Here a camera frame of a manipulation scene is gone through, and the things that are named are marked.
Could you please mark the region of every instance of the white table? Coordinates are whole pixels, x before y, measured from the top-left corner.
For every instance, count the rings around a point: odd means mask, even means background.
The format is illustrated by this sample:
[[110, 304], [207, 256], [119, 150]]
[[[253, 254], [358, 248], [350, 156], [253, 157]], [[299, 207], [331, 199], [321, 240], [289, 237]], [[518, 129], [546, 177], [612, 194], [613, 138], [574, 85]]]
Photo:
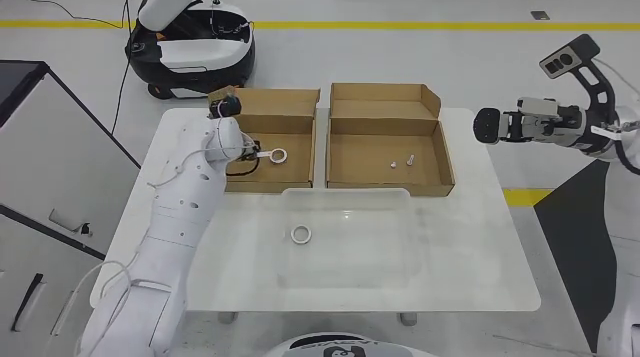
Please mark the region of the white table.
[[[174, 109], [162, 117], [115, 234], [107, 260], [127, 263], [150, 219], [156, 181], [177, 130], [203, 109]], [[315, 161], [324, 159], [328, 110], [318, 110]], [[442, 109], [456, 186], [446, 198], [412, 198], [418, 215], [422, 270], [406, 288], [286, 289], [278, 287], [273, 248], [261, 237], [263, 207], [278, 195], [225, 194], [196, 253], [188, 283], [188, 309], [215, 312], [427, 312], [534, 311], [540, 295], [486, 147], [472, 133], [473, 114]], [[314, 186], [324, 187], [324, 167]], [[105, 266], [91, 303], [118, 270]]]

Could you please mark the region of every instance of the cabinet door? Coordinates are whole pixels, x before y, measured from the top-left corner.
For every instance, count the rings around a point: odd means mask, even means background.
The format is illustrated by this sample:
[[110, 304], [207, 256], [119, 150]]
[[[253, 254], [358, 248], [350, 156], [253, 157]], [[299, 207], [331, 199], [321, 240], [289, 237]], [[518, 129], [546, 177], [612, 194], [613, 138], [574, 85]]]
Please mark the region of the cabinet door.
[[[3, 355], [38, 357], [62, 308], [100, 260], [0, 215], [0, 345]], [[72, 356], [91, 314], [87, 280], [49, 356]]]
[[[107, 253], [138, 168], [46, 75], [0, 128], [0, 203]], [[89, 223], [92, 236], [73, 232]]]

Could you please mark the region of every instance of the cabinet handle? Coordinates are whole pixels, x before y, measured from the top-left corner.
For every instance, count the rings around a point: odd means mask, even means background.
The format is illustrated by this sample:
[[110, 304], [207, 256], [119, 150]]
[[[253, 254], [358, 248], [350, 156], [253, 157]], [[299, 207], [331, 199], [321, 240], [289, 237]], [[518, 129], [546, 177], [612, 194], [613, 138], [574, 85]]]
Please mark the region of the cabinet handle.
[[22, 332], [29, 321], [31, 315], [36, 309], [36, 304], [42, 295], [42, 291], [46, 286], [46, 282], [42, 282], [44, 275], [36, 274], [27, 289], [27, 293], [24, 295], [22, 299], [22, 303], [20, 304], [20, 308], [18, 308], [18, 312], [16, 313], [16, 317], [13, 319], [13, 324], [11, 325], [12, 332]]
[[93, 236], [93, 232], [89, 229], [89, 223], [85, 222], [84, 224], [74, 224], [72, 222], [67, 221], [66, 219], [64, 219], [60, 213], [58, 213], [56, 211], [56, 209], [54, 208], [53, 210], [51, 210], [51, 212], [49, 213], [49, 221], [53, 222], [56, 225], [59, 225], [61, 227], [63, 227], [64, 229], [66, 229], [69, 232], [73, 232], [73, 233], [78, 233], [80, 232], [81, 235], [87, 235], [88, 237]]
[[62, 326], [64, 325], [64, 321], [60, 321], [60, 319], [62, 318], [62, 314], [64, 313], [64, 311], [67, 309], [67, 306], [69, 305], [69, 302], [71, 301], [72, 296], [73, 296], [73, 290], [69, 292], [67, 301], [64, 302], [64, 305], [62, 306], [62, 310], [60, 310], [60, 314], [58, 314], [58, 318], [56, 318], [56, 322], [55, 324], [53, 324], [53, 328], [51, 328], [51, 333], [50, 333], [51, 335], [53, 336], [60, 335], [60, 331], [62, 330]]

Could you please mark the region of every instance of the yellow floor line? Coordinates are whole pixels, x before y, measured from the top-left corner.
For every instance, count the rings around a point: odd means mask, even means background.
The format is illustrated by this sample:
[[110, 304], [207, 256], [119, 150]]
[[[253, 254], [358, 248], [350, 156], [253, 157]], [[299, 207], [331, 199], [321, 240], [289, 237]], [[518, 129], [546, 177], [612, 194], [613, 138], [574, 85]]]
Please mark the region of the yellow floor line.
[[[120, 26], [120, 21], [107, 21]], [[256, 21], [256, 29], [315, 30], [411, 30], [411, 31], [482, 31], [482, 32], [640, 32], [637, 22], [408, 22], [408, 21]], [[0, 20], [0, 28], [113, 29], [101, 22], [83, 20]]]
[[509, 207], [533, 207], [553, 189], [502, 189]]

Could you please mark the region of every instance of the white floor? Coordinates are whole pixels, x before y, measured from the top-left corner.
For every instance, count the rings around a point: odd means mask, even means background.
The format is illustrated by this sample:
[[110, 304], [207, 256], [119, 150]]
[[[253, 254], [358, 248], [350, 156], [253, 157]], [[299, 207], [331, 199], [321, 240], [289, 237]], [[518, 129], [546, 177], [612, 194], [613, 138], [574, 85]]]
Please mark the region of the white floor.
[[[118, 20], [123, 0], [55, 0], [76, 15]], [[638, 0], [223, 0], [240, 6], [256, 21], [531, 21], [545, 10], [553, 22], [639, 22]], [[139, 0], [132, 0], [132, 11]], [[0, 20], [64, 20], [58, 7], [26, 0], [0, 0]], [[260, 88], [321, 88], [328, 106], [332, 82], [426, 83], [443, 105], [477, 111], [484, 106], [515, 108], [521, 96], [554, 97], [586, 106], [588, 98], [572, 78], [551, 81], [538, 62], [579, 33], [258, 30], [257, 61], [250, 85]], [[640, 32], [596, 32], [602, 58], [633, 83]], [[105, 126], [111, 127], [125, 66], [125, 30], [0, 28], [0, 59], [46, 61]], [[621, 81], [609, 76], [619, 103], [631, 100]], [[164, 111], [202, 101], [151, 98], [130, 72], [116, 137], [142, 161]], [[490, 148], [503, 187], [553, 188], [589, 160], [573, 150], [545, 145]], [[586, 342], [531, 209], [512, 215], [538, 288], [542, 307], [535, 313], [425, 314], [412, 329], [386, 315], [244, 315], [233, 326], [215, 317], [187, 317], [182, 354], [259, 355], [282, 340], [307, 331], [348, 330], [414, 346], [443, 357], [566, 353], [495, 338], [512, 337], [575, 350]]]

